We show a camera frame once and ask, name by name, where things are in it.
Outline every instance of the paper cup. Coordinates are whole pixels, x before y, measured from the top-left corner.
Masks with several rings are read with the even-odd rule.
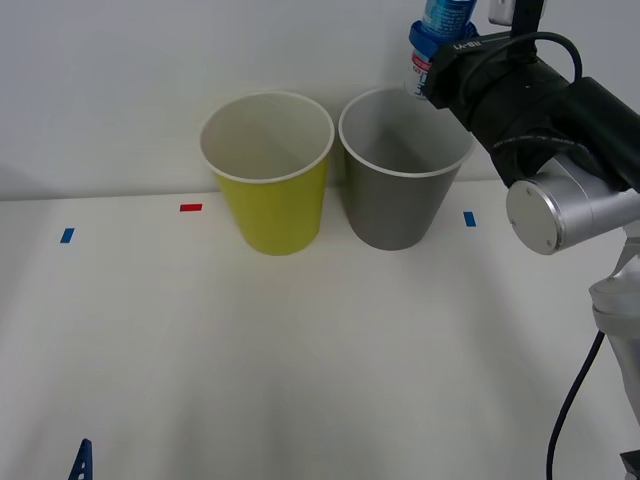
[[[352,100],[338,130],[345,150],[343,202],[353,231],[381,250],[418,243],[471,153],[471,134],[449,111],[402,88]]]
[[[206,163],[254,249],[288,255],[315,238],[334,135],[319,104],[286,92],[239,98],[207,122]]]

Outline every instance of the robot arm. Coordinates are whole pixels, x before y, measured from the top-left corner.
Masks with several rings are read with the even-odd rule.
[[[493,0],[490,20],[512,25],[511,32],[440,47],[423,93],[436,108],[451,110],[489,152],[509,189],[509,221],[531,250],[551,255],[625,227],[628,240],[616,268],[590,289],[602,332],[590,357],[606,334],[640,423],[640,117],[582,76],[580,54],[568,39],[537,32],[543,8],[544,0]],[[575,66],[571,83],[538,57],[536,40],[567,49]],[[563,421],[561,414],[547,478]],[[640,477],[640,452],[622,457]]]

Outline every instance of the red tape marker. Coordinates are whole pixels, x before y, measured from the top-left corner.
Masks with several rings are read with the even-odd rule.
[[[181,212],[199,212],[202,210],[201,203],[183,203],[180,205]]]

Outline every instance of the yellow paper cup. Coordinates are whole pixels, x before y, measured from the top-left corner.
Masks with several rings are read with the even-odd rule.
[[[318,234],[334,136],[324,108],[287,92],[239,98],[209,119],[202,152],[254,249],[289,255]]]

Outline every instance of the white tabletop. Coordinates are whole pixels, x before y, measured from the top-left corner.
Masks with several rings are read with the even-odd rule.
[[[251,250],[220,194],[1,203],[0,478],[66,479],[87,437],[96,480],[542,479],[623,234],[541,257],[504,197],[457,183],[391,253],[329,190],[289,257]],[[639,447],[605,343],[556,478],[622,479]]]

